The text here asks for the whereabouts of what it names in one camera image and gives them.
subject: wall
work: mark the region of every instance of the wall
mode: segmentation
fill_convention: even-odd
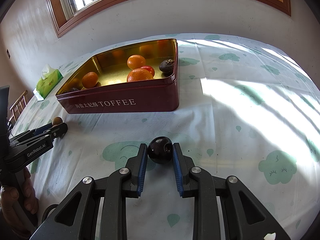
[[[24,90],[26,90],[26,88],[14,68],[9,63],[6,51],[7,50],[4,49],[3,44],[0,42],[0,87],[10,85],[8,105],[8,117],[10,117],[11,114],[9,112],[9,108],[19,98]]]
[[[130,0],[102,11],[57,38],[45,0],[16,0],[0,24],[10,63],[31,91],[46,63],[66,61],[103,46],[168,33],[221,33],[282,49],[320,88],[320,25],[304,0],[292,17],[254,0]]]

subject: metal tin box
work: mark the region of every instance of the metal tin box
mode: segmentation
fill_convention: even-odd
[[[56,97],[69,114],[172,111],[179,106],[177,50],[175,39],[165,39],[96,54],[63,84]],[[154,68],[154,79],[126,82],[131,71],[127,59],[136,54]],[[166,59],[174,60],[170,76],[159,70],[160,63]],[[85,89],[81,80],[88,72],[97,73],[99,82],[94,88]],[[80,91],[69,92],[71,88]]]

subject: black cable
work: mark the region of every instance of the black cable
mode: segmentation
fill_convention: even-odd
[[[45,210],[44,213],[43,213],[41,223],[43,223],[43,222],[47,219],[50,211],[51,211],[52,209],[56,208],[57,206],[58,206],[58,204],[52,204],[52,205],[50,205],[50,206],[48,206],[48,207],[46,208],[46,210]]]

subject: tablecloth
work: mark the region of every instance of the tablecloth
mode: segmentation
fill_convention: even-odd
[[[178,41],[175,111],[68,114],[55,98],[92,55],[163,38]],[[29,165],[39,218],[83,177],[109,176],[137,154],[140,143],[157,136],[179,142],[184,155],[212,175],[237,176],[293,240],[319,212],[320,92],[280,49],[237,36],[177,33],[119,43],[52,67],[63,80],[44,101],[33,97],[12,130],[17,135],[56,116],[68,124],[64,138]],[[127,231],[128,239],[192,239],[193,199],[179,197],[172,163],[148,162],[141,197],[127,199]]]

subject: chair backrest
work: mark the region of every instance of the chair backrest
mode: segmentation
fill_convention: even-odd
[[[17,101],[10,107],[10,111],[12,112],[12,116],[9,119],[9,122],[14,118],[17,121],[19,115],[22,113],[23,109],[26,107],[28,103],[27,98],[28,90],[25,90],[22,95],[17,99]]]

